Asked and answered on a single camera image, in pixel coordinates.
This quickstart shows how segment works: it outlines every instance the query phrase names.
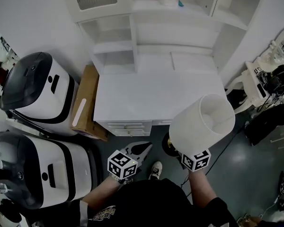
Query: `gray floor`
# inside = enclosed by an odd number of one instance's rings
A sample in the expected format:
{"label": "gray floor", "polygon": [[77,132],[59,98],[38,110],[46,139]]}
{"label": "gray floor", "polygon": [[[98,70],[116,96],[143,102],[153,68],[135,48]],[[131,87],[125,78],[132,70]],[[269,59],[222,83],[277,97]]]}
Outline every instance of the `gray floor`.
{"label": "gray floor", "polygon": [[[213,164],[224,147],[238,132],[238,129],[242,127],[244,121],[244,115],[239,114],[233,132],[210,148],[212,154],[210,164]],[[142,165],[142,172],[135,177],[135,181],[146,179],[150,173],[151,165],[159,160],[163,164],[162,179],[168,178],[177,185],[183,183],[187,176],[187,170],[183,170],[179,162],[165,154],[161,147],[162,139],[168,130],[168,126],[154,126],[149,137],[130,138],[110,135],[107,143],[97,141],[96,144],[102,157],[104,177],[108,175],[106,171],[107,158],[116,149],[124,148],[131,142],[150,141],[153,143],[153,148]],[[282,143],[271,144],[269,139],[277,137],[280,130],[281,128],[277,128],[255,147],[250,146],[241,131],[208,174],[207,177],[213,189],[228,204],[235,219],[247,212],[258,216],[276,199],[279,174],[282,170],[284,171],[284,149],[278,150],[277,147]],[[190,192],[188,182],[183,186],[183,190],[186,194]]]}

